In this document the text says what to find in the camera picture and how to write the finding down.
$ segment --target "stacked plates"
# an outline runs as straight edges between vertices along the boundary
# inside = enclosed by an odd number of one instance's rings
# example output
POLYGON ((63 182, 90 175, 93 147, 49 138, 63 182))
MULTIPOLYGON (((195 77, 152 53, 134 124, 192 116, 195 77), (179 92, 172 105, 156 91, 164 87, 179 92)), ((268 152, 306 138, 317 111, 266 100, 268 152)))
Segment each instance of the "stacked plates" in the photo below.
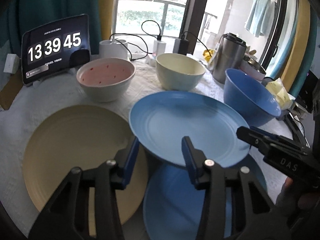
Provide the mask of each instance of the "stacked plates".
MULTIPOLYGON (((248 124, 231 107, 213 98, 180 91, 152 94, 133 106, 129 124, 139 141, 165 163, 151 178, 144 198, 143 216, 151 240, 196 239, 204 191, 194 189, 184 169, 184 136, 222 167, 249 167, 266 189, 260 168, 248 156, 249 145, 236 137, 237 129, 248 124)), ((231 191, 226 195, 228 237, 231 191)))
MULTIPOLYGON (((266 182, 254 159, 248 155, 235 168, 247 166, 267 190, 266 182)), ((195 240, 204 201, 204 190, 191 184, 188 172, 174 166, 160 167, 152 176, 143 202, 143 219, 151 240, 195 240)), ((231 190, 226 190, 224 237, 231 235, 231 190)))

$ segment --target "hanging towel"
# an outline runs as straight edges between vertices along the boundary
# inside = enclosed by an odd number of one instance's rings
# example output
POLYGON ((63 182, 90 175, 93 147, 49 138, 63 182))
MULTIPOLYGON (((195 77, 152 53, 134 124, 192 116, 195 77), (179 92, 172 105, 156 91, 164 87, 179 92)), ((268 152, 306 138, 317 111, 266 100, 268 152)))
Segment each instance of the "hanging towel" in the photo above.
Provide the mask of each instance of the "hanging towel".
POLYGON ((253 0, 251 11, 244 27, 255 37, 266 35, 272 10, 274 15, 274 9, 270 4, 271 0, 253 0))
POLYGON ((266 13, 262 21, 261 35, 269 36, 271 27, 273 24, 273 20, 275 18, 275 11, 276 11, 276 4, 275 2, 270 0, 270 3, 266 9, 266 13))

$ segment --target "glass door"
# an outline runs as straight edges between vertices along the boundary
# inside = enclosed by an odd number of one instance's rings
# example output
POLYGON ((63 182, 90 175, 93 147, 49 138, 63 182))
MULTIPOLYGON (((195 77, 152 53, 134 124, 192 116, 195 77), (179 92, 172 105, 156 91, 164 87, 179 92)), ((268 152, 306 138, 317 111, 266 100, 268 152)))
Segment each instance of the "glass door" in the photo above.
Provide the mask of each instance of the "glass door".
MULTIPOLYGON (((204 15, 206 22, 199 32, 199 38, 209 48, 214 48, 224 33, 234 33, 245 40, 250 50, 256 50, 255 57, 259 61, 265 55, 265 48, 268 46, 273 34, 279 10, 279 0, 208 0, 206 12, 216 16, 215 19, 204 15), (263 22, 261 25, 248 24, 248 21, 255 21, 258 8, 264 6, 264 13, 260 14, 263 22)), ((198 58, 202 56, 205 48, 201 43, 197 43, 194 55, 198 58)))

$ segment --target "plate rim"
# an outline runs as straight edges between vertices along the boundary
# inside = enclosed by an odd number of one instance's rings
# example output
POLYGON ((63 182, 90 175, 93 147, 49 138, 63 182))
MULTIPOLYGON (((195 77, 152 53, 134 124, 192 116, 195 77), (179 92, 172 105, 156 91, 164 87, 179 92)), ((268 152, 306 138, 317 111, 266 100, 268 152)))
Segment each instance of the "plate rim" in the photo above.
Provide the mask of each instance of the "plate rim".
MULTIPOLYGON (((193 93, 193 92, 187 92, 187 91, 175 91, 175 90, 172 90, 172 91, 160 91, 160 92, 157 92, 157 93, 153 93, 153 94, 150 94, 150 95, 147 95, 143 98, 141 98, 140 100, 138 100, 130 109, 129 111, 129 118, 128 118, 128 123, 129 123, 129 126, 130 126, 130 129, 131 131, 133 132, 133 134, 139 139, 133 125, 132 125, 132 120, 131 120, 131 114, 132 114, 132 110, 134 109, 134 107, 140 102, 142 101, 143 99, 145 98, 149 98, 149 97, 154 97, 156 95, 159 95, 159 94, 164 94, 164 93, 167 93, 167 94, 182 94, 182 95, 196 95, 196 96, 201 96, 201 97, 205 97, 205 98, 209 98, 209 99, 212 99, 214 101, 216 101, 218 104, 220 105, 223 105, 225 108, 229 109, 230 111, 232 111, 235 115, 237 115, 242 121, 244 124, 246 124, 245 127, 249 128, 249 125, 248 123, 246 122, 246 120, 236 111, 234 110, 231 106, 228 106, 227 104, 215 99, 215 98, 212 98, 212 97, 209 97, 209 96, 206 96, 206 95, 203 95, 203 94, 198 94, 198 93, 193 93)), ((174 162, 171 162, 169 160, 166 160, 162 157, 160 157, 159 155, 153 153, 147 146, 145 146, 141 141, 140 143, 148 150, 148 152, 150 152, 152 154, 152 156, 154 156, 155 158, 157 158, 158 160, 166 163, 166 164, 169 164, 169 165, 172 165, 172 166, 175 166, 177 168, 181 168, 181 169, 186 169, 186 166, 181 166, 179 163, 174 163, 174 162)), ((247 147, 248 147, 248 151, 247 151, 247 154, 241 159, 239 160, 238 162, 242 161, 244 158, 246 158, 246 156, 249 154, 249 150, 250 150, 250 145, 247 144, 247 147)))
MULTIPOLYGON (((104 107, 96 106, 96 105, 74 105, 74 106, 68 106, 68 107, 59 109, 58 111, 56 111, 56 112, 54 112, 53 114, 50 114, 48 117, 46 117, 46 118, 34 129, 34 131, 32 132, 31 136, 29 137, 28 142, 27 142, 26 147, 25 147, 24 152, 23 152, 23 160, 22 160, 22 165, 21 165, 21 172, 22 172, 22 176, 23 176, 23 181, 24 181, 24 185, 25 185, 25 187, 26 187, 26 190, 27 190, 27 192, 28 192, 28 196, 29 196, 29 198, 31 199, 31 201, 32 201, 33 205, 35 206, 36 210, 39 211, 39 212, 40 212, 40 208, 38 208, 38 207, 40 206, 39 204, 41 203, 41 201, 39 200, 39 198, 36 197, 36 195, 39 195, 39 193, 35 192, 35 187, 32 186, 32 182, 30 181, 30 179, 28 179, 28 181, 26 181, 26 178, 27 178, 27 177, 30 177, 30 175, 26 176, 25 174, 26 174, 26 173, 30 173, 30 171, 28 171, 28 170, 30 170, 30 168, 27 169, 26 166, 25 166, 25 165, 26 165, 26 164, 25 164, 25 153, 26 153, 26 151, 27 151, 27 149, 28 149, 28 147, 29 147, 29 144, 30 144, 30 141, 31 141, 33 135, 34 135, 39 129, 41 129, 41 125, 42 125, 47 119, 52 118, 52 116, 54 116, 54 115, 56 115, 56 114, 59 115, 59 112, 61 112, 61 111, 66 111, 66 110, 72 109, 72 108, 75 108, 76 111, 80 109, 80 112, 81 112, 81 113, 87 112, 87 110, 84 110, 85 108, 95 108, 95 109, 98 109, 98 110, 100 110, 100 111, 109 112, 110 114, 117 115, 117 116, 119 117, 119 119, 123 120, 124 123, 127 123, 127 125, 129 126, 128 122, 127 122, 124 118, 122 118, 119 114, 117 114, 117 113, 115 113, 115 112, 113 112, 113 111, 111 111, 111 110, 109 110, 109 109, 106 109, 106 108, 104 108, 104 107)), ((134 213, 137 211, 137 209, 138 209, 139 206, 141 205, 141 202, 143 201, 143 198, 144 198, 144 195, 145 195, 145 190, 147 189, 147 186, 148 186, 148 176, 149 176, 148 160, 147 160, 147 156, 146 156, 145 149, 144 149, 144 147, 142 147, 142 145, 140 146, 139 152, 140 152, 140 153, 143 153, 143 155, 144 155, 144 156, 143 156, 143 159, 144 159, 143 162, 145 162, 146 165, 147 165, 146 168, 145 168, 146 178, 143 180, 143 183, 145 184, 143 187, 144 187, 145 189, 144 189, 144 193, 142 194, 141 201, 140 201, 139 205, 137 206, 136 210, 135 210, 130 216, 128 216, 128 218, 127 218, 126 220, 123 221, 123 224, 124 224, 127 220, 129 220, 129 219, 134 215, 134 213)))

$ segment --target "curtain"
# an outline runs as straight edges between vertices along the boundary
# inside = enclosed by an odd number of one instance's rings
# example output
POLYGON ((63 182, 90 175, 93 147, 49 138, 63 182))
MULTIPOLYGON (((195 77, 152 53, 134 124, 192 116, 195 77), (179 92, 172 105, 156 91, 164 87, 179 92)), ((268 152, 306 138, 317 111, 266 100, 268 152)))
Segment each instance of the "curtain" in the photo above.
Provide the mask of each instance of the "curtain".
POLYGON ((316 51, 316 39, 317 39, 317 22, 318 17, 316 12, 311 8, 311 19, 310 19, 310 32, 309 39, 307 43, 306 52, 304 54, 301 67, 298 71, 297 77, 295 78, 289 93, 295 98, 299 95, 300 90, 307 78, 308 72, 310 70, 313 57, 316 51))
POLYGON ((111 35, 113 5, 114 0, 99 0, 101 35, 103 40, 108 40, 111 35))
POLYGON ((306 51, 310 32, 310 3, 308 0, 299 0, 297 30, 291 54, 281 76, 282 83, 287 91, 290 90, 306 51))
POLYGON ((92 54, 99 53, 99 0, 13 0, 0 16, 0 46, 10 40, 11 52, 21 55, 22 35, 40 25, 79 14, 89 16, 92 54))

